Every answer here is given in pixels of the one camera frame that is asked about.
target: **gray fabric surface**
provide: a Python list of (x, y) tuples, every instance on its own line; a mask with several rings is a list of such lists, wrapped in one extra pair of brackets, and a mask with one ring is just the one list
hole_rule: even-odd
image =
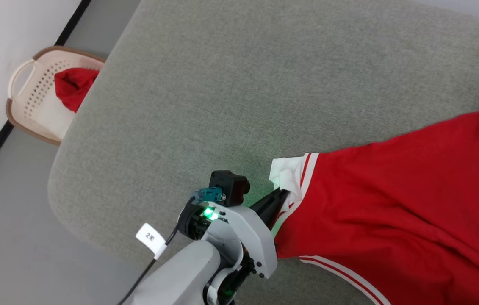
[[(273, 158), (474, 110), (478, 18), (405, 0), (144, 0), (59, 149), (51, 206), (79, 238), (142, 266), (141, 224), (168, 234), (212, 170), (246, 175), (253, 203)], [(297, 259), (250, 277), (238, 300), (370, 303)]]

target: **white label tag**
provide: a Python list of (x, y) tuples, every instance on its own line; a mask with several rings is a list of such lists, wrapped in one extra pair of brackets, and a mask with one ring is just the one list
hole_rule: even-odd
[(160, 253), (162, 253), (160, 250), (166, 243), (164, 237), (162, 237), (155, 228), (151, 227), (150, 224), (144, 224), (137, 232), (136, 238), (151, 249), (154, 254), (158, 253), (159, 256)]

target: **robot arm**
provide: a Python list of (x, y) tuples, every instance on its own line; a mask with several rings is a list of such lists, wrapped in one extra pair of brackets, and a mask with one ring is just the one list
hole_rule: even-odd
[(195, 241), (139, 285), (133, 305), (228, 305), (250, 274), (270, 278), (277, 254), (268, 227), (288, 192), (277, 189), (247, 208), (241, 204), (248, 191), (245, 177), (213, 172), (210, 187), (200, 190), (212, 201), (192, 204), (180, 217), (179, 231)]

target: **laundry basket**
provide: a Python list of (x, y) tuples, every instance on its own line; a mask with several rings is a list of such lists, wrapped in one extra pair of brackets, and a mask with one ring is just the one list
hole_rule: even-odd
[[(62, 139), (38, 124), (34, 118), (47, 94), (55, 94), (55, 74), (70, 68), (86, 68), (100, 71), (105, 60), (86, 52), (55, 46), (41, 50), (31, 60), (21, 64), (9, 81), (6, 114), (8, 120), (31, 136), (54, 145)], [(17, 78), (32, 68), (19, 92)]]

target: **red garment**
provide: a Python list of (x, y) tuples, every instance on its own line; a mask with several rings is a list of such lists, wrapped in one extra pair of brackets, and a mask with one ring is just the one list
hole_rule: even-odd
[(298, 200), (273, 229), (279, 258), (375, 304), (479, 305), (479, 111), (298, 168)]
[(55, 92), (66, 108), (77, 112), (98, 72), (84, 68), (71, 68), (55, 74)]

